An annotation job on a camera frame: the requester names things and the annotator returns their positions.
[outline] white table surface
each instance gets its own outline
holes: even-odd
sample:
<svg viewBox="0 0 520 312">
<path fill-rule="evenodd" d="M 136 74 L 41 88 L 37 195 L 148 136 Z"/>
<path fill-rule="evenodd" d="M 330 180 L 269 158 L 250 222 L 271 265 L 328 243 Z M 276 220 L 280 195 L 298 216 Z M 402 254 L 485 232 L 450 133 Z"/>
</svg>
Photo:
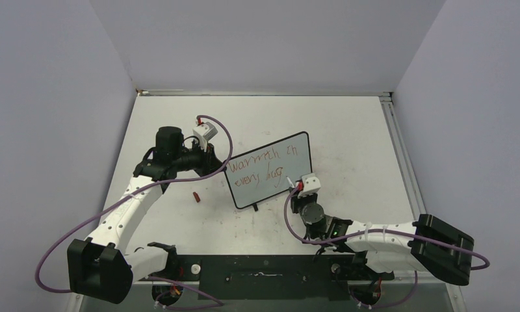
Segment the white table surface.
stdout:
<svg viewBox="0 0 520 312">
<path fill-rule="evenodd" d="M 318 203 L 327 215 L 373 223 L 413 220 L 378 97 L 137 97 L 106 207 L 124 192 L 136 164 L 154 146 L 158 128 L 172 125 L 191 135 L 198 114 L 224 123 L 233 137 L 234 155 L 307 131 L 313 171 L 322 183 Z M 211 143 L 223 161 L 229 145 L 221 129 Z M 174 183 L 151 207 L 127 250 L 154 241 L 175 244 L 179 254 L 313 254 L 316 246 L 299 243 L 285 227 L 286 196 L 264 201 L 254 212 L 235 208 L 223 174 Z M 297 233 L 304 233 L 300 217 L 290 214 L 290 219 Z"/>
</svg>

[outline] whiteboard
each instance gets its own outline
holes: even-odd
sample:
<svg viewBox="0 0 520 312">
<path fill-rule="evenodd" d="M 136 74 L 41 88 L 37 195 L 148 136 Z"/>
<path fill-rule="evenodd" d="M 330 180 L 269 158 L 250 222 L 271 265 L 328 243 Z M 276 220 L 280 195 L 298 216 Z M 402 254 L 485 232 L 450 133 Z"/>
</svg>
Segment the whiteboard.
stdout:
<svg viewBox="0 0 520 312">
<path fill-rule="evenodd" d="M 239 209 L 289 189 L 312 172 L 308 133 L 302 131 L 231 158 L 226 179 Z"/>
</svg>

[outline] gray wall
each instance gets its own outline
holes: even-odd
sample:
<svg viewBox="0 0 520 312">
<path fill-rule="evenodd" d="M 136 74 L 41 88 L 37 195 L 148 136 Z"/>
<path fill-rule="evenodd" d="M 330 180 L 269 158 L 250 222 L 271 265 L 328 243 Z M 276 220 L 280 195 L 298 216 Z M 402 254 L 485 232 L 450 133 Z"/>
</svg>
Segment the gray wall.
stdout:
<svg viewBox="0 0 520 312">
<path fill-rule="evenodd" d="M 0 1 L 0 311 L 64 311 L 34 268 L 103 207 L 134 97 L 88 1 Z M 52 287 L 68 287 L 66 246 Z"/>
<path fill-rule="evenodd" d="M 470 311 L 520 311 L 520 1 L 448 0 L 394 94 L 428 212 L 492 265 Z"/>
<path fill-rule="evenodd" d="M 91 0 L 143 89 L 394 90 L 444 0 Z"/>
</svg>

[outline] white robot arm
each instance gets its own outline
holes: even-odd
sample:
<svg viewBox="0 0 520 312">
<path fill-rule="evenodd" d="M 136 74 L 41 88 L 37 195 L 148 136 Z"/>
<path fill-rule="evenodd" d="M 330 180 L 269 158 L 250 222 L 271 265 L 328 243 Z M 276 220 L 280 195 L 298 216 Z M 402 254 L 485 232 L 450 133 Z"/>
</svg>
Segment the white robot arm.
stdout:
<svg viewBox="0 0 520 312">
<path fill-rule="evenodd" d="M 388 231 L 435 239 L 472 251 L 474 240 L 464 232 L 430 214 L 422 214 L 417 221 L 402 224 L 372 224 L 328 216 L 317 203 L 317 192 L 321 188 L 319 178 L 308 174 L 297 184 L 300 191 L 291 197 L 291 209 L 301 216 L 306 226 L 306 235 L 301 241 L 325 241 L 357 233 L 357 236 L 322 244 L 322 247 L 355 253 L 358 259 L 364 259 L 369 270 L 378 274 L 395 270 L 428 271 L 447 283 L 468 285 L 470 255 Z"/>
<path fill-rule="evenodd" d="M 131 198 L 111 211 L 85 240 L 75 239 L 69 245 L 67 258 L 73 292 L 117 304 L 126 297 L 133 282 L 170 266 L 176 247 L 157 242 L 124 256 L 132 234 L 168 184 L 134 192 L 156 181 L 174 179 L 181 171 L 194 170 L 199 176 L 206 176 L 219 169 L 222 162 L 209 144 L 217 132 L 213 124 L 199 123 L 193 129 L 194 141 L 188 149 L 179 128 L 159 129 L 155 147 L 136 166 L 122 195 Z"/>
</svg>

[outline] purple cable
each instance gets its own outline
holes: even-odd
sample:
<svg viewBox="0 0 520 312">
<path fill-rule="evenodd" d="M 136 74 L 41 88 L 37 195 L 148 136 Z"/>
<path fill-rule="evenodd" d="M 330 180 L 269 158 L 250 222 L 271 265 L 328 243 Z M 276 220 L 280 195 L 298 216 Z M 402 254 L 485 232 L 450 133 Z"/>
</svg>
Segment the purple cable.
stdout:
<svg viewBox="0 0 520 312">
<path fill-rule="evenodd" d="M 199 305 L 197 307 L 171 307 L 169 305 L 166 306 L 167 309 L 169 310 L 174 310 L 174 311 L 190 311 L 190 310 L 198 310 L 198 309 L 208 309 L 210 307 L 221 307 L 224 305 L 224 303 L 222 301 L 220 301 L 219 299 L 216 299 L 214 298 L 213 296 L 207 294 L 206 292 L 203 292 L 203 291 L 200 291 L 198 290 L 197 288 L 193 288 L 191 286 L 188 286 L 188 285 L 185 285 L 184 283 L 180 283 L 178 281 L 173 281 L 171 279 L 168 279 L 168 278 L 157 278 L 155 276 L 150 276 L 147 278 L 147 280 L 150 280 L 150 281 L 165 281 L 167 283 L 172 283 L 174 285 L 178 285 L 180 287 L 183 287 L 185 289 L 188 289 L 194 293 L 197 293 L 197 294 L 200 294 L 201 296 L 205 296 L 207 297 L 208 299 L 216 302 L 216 304 L 207 304 L 207 305 Z M 158 302 L 160 298 L 162 298 L 164 295 L 166 295 L 167 293 L 169 293 L 170 291 L 165 291 L 163 292 L 162 294 L 158 295 L 156 298 L 155 298 L 155 301 Z"/>
<path fill-rule="evenodd" d="M 370 309 L 384 309 L 386 307 L 395 307 L 395 306 L 399 306 L 400 304 L 403 304 L 404 302 L 408 301 L 412 296 L 413 294 L 415 293 L 415 290 L 417 290 L 417 285 L 419 284 L 419 275 L 417 274 L 417 271 L 415 271 L 415 283 L 413 284 L 413 288 L 411 288 L 411 290 L 409 291 L 409 294 L 405 297 L 403 297 L 401 300 L 398 300 L 396 302 L 392 302 L 390 304 L 378 304 L 378 305 L 368 305 L 368 304 L 364 304 L 363 302 L 360 302 L 358 299 L 356 299 L 356 297 L 354 297 L 354 295 L 352 293 L 350 293 L 350 296 L 352 296 L 352 298 L 361 304 L 362 307 L 366 307 L 366 308 L 369 308 L 371 306 Z"/>
<path fill-rule="evenodd" d="M 349 239 L 350 237 L 356 237 L 356 236 L 360 236 L 360 235 L 364 235 L 365 234 L 365 231 L 360 231 L 360 232 L 357 232 L 357 233 L 352 233 L 352 234 L 348 234 L 348 235 L 344 235 L 344 236 L 340 236 L 340 237 L 335 237 L 334 239 L 326 239 L 326 240 L 320 240 L 320 241 L 319 240 L 306 240 L 306 239 L 303 239 L 301 236 L 299 236 L 298 234 L 296 234 L 296 232 L 293 231 L 293 229 L 291 227 L 291 224 L 289 223 L 289 217 L 287 216 L 287 206 L 289 205 L 289 200 L 291 200 L 291 197 L 294 195 L 294 193 L 296 193 L 297 190 L 298 190 L 298 187 L 295 187 L 291 191 L 291 193 L 287 196 L 287 199 L 285 200 L 285 210 L 284 210 L 283 216 L 285 217 L 285 224 L 287 225 L 287 229 L 289 229 L 291 234 L 294 237 L 296 237 L 296 239 L 298 239 L 299 241 L 303 242 L 304 244 L 322 245 L 322 244 L 329 244 L 330 242 L 342 241 L 342 240 L 345 240 L 345 239 Z M 409 234 L 409 233 L 406 233 L 406 232 L 394 231 L 392 229 L 387 229 L 386 231 L 384 231 L 383 229 L 370 229 L 370 230 L 367 231 L 367 233 L 383 233 L 383 232 L 390 233 L 390 234 L 395 234 L 395 235 L 400 235 L 400 236 L 405 236 L 405 237 L 410 237 L 410 238 L 413 238 L 413 239 L 418 239 L 420 241 L 430 242 L 432 244 L 435 244 L 435 245 L 438 245 L 438 246 L 442 246 L 442 247 L 446 247 L 446 248 L 449 248 L 451 250 L 455 250 L 457 252 L 461 252 L 463 254 L 471 255 L 473 257 L 479 258 L 480 260 L 482 260 L 484 262 L 483 265 L 478 265 L 476 267 L 475 266 L 471 267 L 471 270 L 482 270 L 483 268 L 489 267 L 489 260 L 486 257 L 484 257 L 483 255 L 481 255 L 479 253 L 476 253 L 476 252 L 473 252 L 473 251 L 470 251 L 470 250 L 466 250 L 464 248 L 460 248 L 460 247 L 457 247 L 457 246 L 446 244 L 445 242 L 441 242 L 439 240 L 429 239 L 428 237 L 423 237 L 423 236 L 415 235 L 415 234 Z"/>
<path fill-rule="evenodd" d="M 157 182 L 154 182 L 154 183 L 151 183 L 149 185 L 146 185 L 138 190 L 135 190 L 132 192 L 132 195 L 137 195 L 141 192 L 143 192 L 144 190 L 147 190 L 147 189 L 150 189 L 151 187 L 155 187 L 157 185 L 160 185 L 160 184 L 166 184 L 166 183 L 176 183 L 176 182 L 193 182 L 193 181 L 201 181 L 201 180 L 204 180 L 204 179 L 208 179 L 210 177 L 213 177 L 215 176 L 216 174 L 219 174 L 221 171 L 224 170 L 224 168 L 228 165 L 229 161 L 231 160 L 231 156 L 233 155 L 233 141 L 231 139 L 231 135 L 229 134 L 229 131 L 228 129 L 221 123 L 219 122 L 216 118 L 213 118 L 213 117 L 210 117 L 210 116 L 207 116 L 207 115 L 198 115 L 197 116 L 197 119 L 198 118 L 205 118 L 205 119 L 209 119 L 209 120 L 212 120 L 213 122 L 217 123 L 225 132 L 226 132 L 226 135 L 227 135 L 227 139 L 229 140 L 229 155 L 227 156 L 227 159 L 222 163 L 221 167 L 218 168 L 216 171 L 214 171 L 213 173 L 211 174 L 207 174 L 203 177 L 193 177 L 193 178 L 188 178 L 188 179 L 171 179 L 171 180 L 163 180 L 163 181 L 157 181 Z M 128 195 L 124 198 L 122 198 L 121 200 L 117 201 L 116 203 L 114 203 L 112 206 L 110 206 L 109 208 L 103 210 L 102 212 L 96 214 L 95 216 L 89 218 L 88 220 L 80 223 L 79 225 L 77 225 L 76 227 L 74 227 L 73 229 L 71 229 L 69 232 L 67 232 L 67 234 L 63 235 L 59 240 L 57 240 L 57 242 L 54 242 L 53 245 L 51 245 L 51 247 L 49 247 L 49 249 L 45 252 L 45 254 L 42 256 L 42 258 L 40 259 L 40 262 L 38 262 L 38 265 L 36 266 L 36 270 L 34 271 L 34 280 L 36 282 L 36 284 L 43 290 L 45 291 L 49 291 L 50 293 L 56 293 L 56 294 L 66 294 L 66 293 L 72 293 L 70 289 L 56 289 L 56 288 L 52 288 L 52 287 L 49 287 L 49 286 L 46 286 L 44 285 L 44 283 L 42 283 L 42 280 L 40 280 L 40 270 L 42 269 L 42 266 L 44 265 L 44 262 L 46 261 L 46 259 L 49 257 L 49 255 L 51 254 L 51 252 L 53 252 L 53 250 L 55 248 L 57 248 L 57 246 L 59 246 L 64 240 L 66 240 L 70 235 L 73 235 L 76 231 L 78 231 L 79 229 L 83 228 L 84 226 L 86 226 L 87 224 L 89 224 L 90 222 L 94 221 L 94 220 L 97 220 L 99 218 L 101 218 L 101 216 L 111 212 L 112 210 L 116 209 L 118 206 L 120 206 L 123 202 L 126 202 L 127 200 L 129 200 L 130 198 L 132 198 L 131 195 Z"/>
</svg>

